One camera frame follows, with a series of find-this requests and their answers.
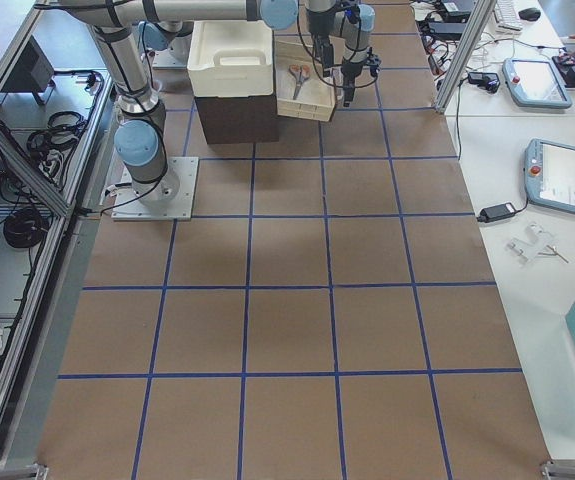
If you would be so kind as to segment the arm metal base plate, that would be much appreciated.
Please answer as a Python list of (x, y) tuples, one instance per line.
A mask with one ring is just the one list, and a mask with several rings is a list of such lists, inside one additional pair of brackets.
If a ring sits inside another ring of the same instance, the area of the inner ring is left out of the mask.
[(168, 171), (161, 183), (143, 198), (144, 185), (131, 185), (117, 191), (117, 208), (111, 210), (115, 221), (190, 220), (198, 177), (198, 157), (170, 157)]
[(186, 69), (189, 57), (188, 47), (168, 48), (156, 51), (152, 60), (154, 69)]

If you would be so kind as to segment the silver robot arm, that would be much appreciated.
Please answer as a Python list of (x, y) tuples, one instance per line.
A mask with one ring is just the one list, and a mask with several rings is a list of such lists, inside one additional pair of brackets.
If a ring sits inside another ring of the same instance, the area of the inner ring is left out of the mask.
[[(162, 108), (139, 57), (132, 26), (147, 21), (163, 33), (178, 33), (196, 21), (262, 21), (284, 30), (297, 21), (297, 1), (50, 1), (38, 10), (63, 11), (86, 24), (109, 70), (127, 119)], [(278, 140), (276, 101), (209, 100), (197, 96), (197, 108), (209, 144), (266, 143)]]
[(305, 1), (307, 28), (313, 42), (313, 59), (322, 67), (322, 77), (331, 78), (336, 67), (334, 46), (331, 38), (344, 41), (344, 53), (340, 63), (342, 76), (343, 106), (349, 107), (355, 92), (365, 85), (357, 79), (364, 68), (369, 69), (374, 83), (379, 75), (381, 60), (371, 45), (371, 33), (375, 26), (375, 10), (361, 1)]

